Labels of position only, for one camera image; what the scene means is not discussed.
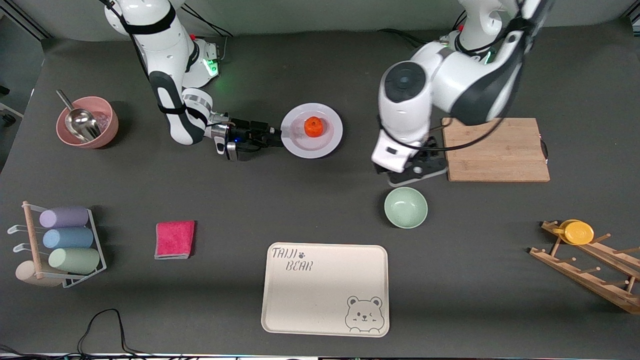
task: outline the pink towel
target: pink towel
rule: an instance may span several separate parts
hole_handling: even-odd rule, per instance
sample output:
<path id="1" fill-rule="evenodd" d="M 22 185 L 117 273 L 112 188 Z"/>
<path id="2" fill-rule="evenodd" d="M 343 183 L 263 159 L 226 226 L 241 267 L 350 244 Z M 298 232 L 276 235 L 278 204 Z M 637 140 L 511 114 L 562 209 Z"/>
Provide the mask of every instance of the pink towel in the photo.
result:
<path id="1" fill-rule="evenodd" d="M 161 222 L 156 225 L 156 260 L 188 259 L 195 221 Z"/>

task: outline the dark countertop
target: dark countertop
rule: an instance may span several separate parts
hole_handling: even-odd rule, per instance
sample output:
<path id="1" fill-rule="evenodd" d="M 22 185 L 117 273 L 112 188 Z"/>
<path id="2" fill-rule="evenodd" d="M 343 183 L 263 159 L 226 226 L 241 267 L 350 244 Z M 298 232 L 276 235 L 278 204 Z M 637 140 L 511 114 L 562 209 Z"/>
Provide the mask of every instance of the dark countertop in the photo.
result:
<path id="1" fill-rule="evenodd" d="M 436 33 L 429 33 L 433 38 Z M 213 142 L 173 142 L 128 42 L 46 42 L 42 73 L 0 175 L 0 229 L 23 224 L 23 200 L 95 210 L 106 272 L 70 289 L 16 280 L 28 254 L 0 252 L 0 342 L 70 352 L 93 314 L 116 307 L 127 342 L 155 353 L 359 357 L 640 359 L 640 317 L 628 315 L 526 253 L 547 247 L 542 220 L 579 218 L 611 246 L 638 246 L 640 62 L 626 22 L 545 28 L 509 116 L 536 117 L 551 182 L 415 183 L 425 223 L 393 228 L 390 188 L 369 157 L 380 77 L 410 56 L 387 33 L 304 33 L 228 41 L 206 87 L 218 111 L 279 126 L 304 102 L 344 122 L 331 156 L 268 149 L 233 163 Z M 77 85 L 88 79 L 84 85 Z M 54 123 L 70 97 L 113 102 L 121 130 L 107 149 L 61 143 Z M 435 111 L 433 119 L 444 116 Z M 197 220 L 195 255 L 154 260 L 155 224 Z M 382 245 L 390 330 L 380 339 L 270 334 L 260 326 L 266 251 L 276 241 Z M 576 249 L 560 250 L 571 254 Z M 589 266 L 577 252 L 577 266 Z M 614 274 L 603 277 L 619 279 Z M 119 352 L 113 315 L 96 321 L 89 352 Z"/>

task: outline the bear face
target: bear face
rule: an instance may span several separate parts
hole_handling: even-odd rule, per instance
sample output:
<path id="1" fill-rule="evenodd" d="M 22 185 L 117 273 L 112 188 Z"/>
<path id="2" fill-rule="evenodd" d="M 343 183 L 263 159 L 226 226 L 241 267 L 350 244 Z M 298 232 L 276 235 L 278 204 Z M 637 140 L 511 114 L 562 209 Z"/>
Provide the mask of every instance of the bear face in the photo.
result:
<path id="1" fill-rule="evenodd" d="M 360 300 L 355 296 L 347 299 L 349 311 L 344 321 L 351 332 L 379 332 L 385 324 L 382 316 L 382 300 L 373 297 L 371 300 Z"/>

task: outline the white plate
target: white plate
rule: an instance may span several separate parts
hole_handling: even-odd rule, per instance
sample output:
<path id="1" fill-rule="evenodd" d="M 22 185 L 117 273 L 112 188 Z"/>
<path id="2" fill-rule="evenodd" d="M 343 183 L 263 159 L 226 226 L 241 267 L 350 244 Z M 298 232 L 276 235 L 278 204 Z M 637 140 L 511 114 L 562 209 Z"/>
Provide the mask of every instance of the white plate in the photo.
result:
<path id="1" fill-rule="evenodd" d="M 387 251 L 377 245 L 272 244 L 262 327 L 285 334 L 386 335 Z"/>
<path id="2" fill-rule="evenodd" d="M 315 116 L 323 121 L 324 133 L 317 138 L 305 134 L 305 120 Z M 293 108 L 283 119 L 282 143 L 292 154 L 305 159 L 331 153 L 342 139 L 342 121 L 327 105 L 310 102 Z"/>

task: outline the orange fruit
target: orange fruit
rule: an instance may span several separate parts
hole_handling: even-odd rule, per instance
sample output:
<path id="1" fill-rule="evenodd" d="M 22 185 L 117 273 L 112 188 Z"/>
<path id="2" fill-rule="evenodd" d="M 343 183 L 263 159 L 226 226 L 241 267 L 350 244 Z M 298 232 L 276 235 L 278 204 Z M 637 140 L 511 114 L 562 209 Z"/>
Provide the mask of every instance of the orange fruit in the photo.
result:
<path id="1" fill-rule="evenodd" d="M 318 117 L 312 116 L 305 120 L 305 134 L 310 138 L 317 138 L 322 135 L 324 126 L 322 120 Z"/>

